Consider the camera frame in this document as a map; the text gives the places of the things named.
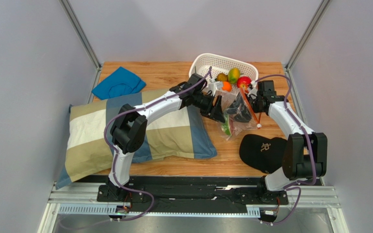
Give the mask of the fake yellow green fruit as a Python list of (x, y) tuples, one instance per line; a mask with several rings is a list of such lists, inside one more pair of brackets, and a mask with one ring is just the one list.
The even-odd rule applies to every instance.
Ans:
[(237, 67), (230, 69), (227, 77), (229, 83), (236, 84), (240, 78), (240, 70)]

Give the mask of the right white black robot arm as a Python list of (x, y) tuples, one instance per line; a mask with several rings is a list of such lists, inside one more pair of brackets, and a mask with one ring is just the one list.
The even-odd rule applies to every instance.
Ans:
[(300, 184), (314, 185), (326, 174), (326, 135), (315, 132), (296, 116), (288, 104), (288, 96), (277, 95), (272, 80), (263, 77), (255, 83), (257, 87), (248, 94), (241, 91), (237, 95), (225, 114), (237, 122), (248, 123), (256, 113), (265, 113), (287, 137), (281, 166), (262, 177), (258, 187), (278, 192)]

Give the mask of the fake red apple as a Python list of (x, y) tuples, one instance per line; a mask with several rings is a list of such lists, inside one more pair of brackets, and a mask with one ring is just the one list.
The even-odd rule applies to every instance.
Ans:
[(252, 79), (248, 76), (242, 76), (237, 80), (237, 88), (246, 90), (252, 82)]

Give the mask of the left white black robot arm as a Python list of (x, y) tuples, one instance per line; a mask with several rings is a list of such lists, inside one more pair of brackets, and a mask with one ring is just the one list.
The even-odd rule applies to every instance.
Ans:
[(214, 91), (205, 93), (206, 77), (192, 74), (188, 81), (179, 83), (162, 96), (138, 106), (125, 104), (105, 126), (103, 136), (113, 151), (109, 183), (125, 188), (134, 153), (142, 146), (146, 128), (159, 118), (184, 107), (194, 106), (203, 117), (225, 122), (221, 107), (222, 97)]

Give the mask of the fake watermelon slice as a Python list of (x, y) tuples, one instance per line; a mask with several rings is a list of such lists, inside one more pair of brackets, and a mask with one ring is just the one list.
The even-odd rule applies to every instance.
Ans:
[(226, 136), (236, 136), (240, 133), (240, 128), (238, 128), (234, 121), (228, 121), (221, 125), (221, 130)]

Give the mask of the fake orange fruit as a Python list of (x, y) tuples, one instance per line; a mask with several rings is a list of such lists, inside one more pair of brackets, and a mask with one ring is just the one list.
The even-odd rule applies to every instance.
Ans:
[(231, 92), (232, 91), (232, 86), (229, 82), (222, 82), (222, 88), (223, 91), (226, 92)]

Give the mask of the clear orange zip bag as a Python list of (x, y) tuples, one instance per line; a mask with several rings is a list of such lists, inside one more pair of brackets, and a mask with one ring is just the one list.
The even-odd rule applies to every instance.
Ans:
[(219, 123), (221, 136), (225, 140), (237, 137), (242, 131), (258, 130), (262, 127), (260, 117), (253, 112), (246, 92), (220, 92), (221, 109), (225, 122)]

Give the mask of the checked blue beige pillow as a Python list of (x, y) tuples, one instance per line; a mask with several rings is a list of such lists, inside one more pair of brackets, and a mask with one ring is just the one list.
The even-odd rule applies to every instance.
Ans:
[[(69, 139), (64, 167), (56, 189), (86, 176), (110, 169), (113, 150), (104, 140), (104, 128), (125, 104), (137, 106), (161, 97), (167, 89), (143, 91), (72, 106), (69, 116)], [(189, 106), (168, 113), (146, 129), (144, 142), (134, 154), (133, 163), (159, 161), (169, 156), (210, 159), (216, 148), (205, 129), (200, 110)]]

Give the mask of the fake brown potato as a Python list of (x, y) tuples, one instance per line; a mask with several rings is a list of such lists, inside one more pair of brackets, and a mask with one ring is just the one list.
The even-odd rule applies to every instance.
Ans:
[(219, 73), (216, 77), (216, 81), (227, 82), (228, 81), (228, 76), (224, 73)]

